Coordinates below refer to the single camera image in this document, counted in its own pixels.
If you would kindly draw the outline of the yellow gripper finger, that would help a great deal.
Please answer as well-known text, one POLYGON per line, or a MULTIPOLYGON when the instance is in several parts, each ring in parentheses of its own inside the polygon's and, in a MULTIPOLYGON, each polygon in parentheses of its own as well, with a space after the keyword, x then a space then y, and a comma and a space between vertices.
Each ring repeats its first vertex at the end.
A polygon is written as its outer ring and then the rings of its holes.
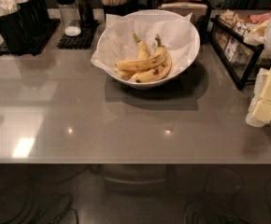
POLYGON ((271 102, 255 95, 250 102, 246 123, 261 128, 271 122, 271 102))

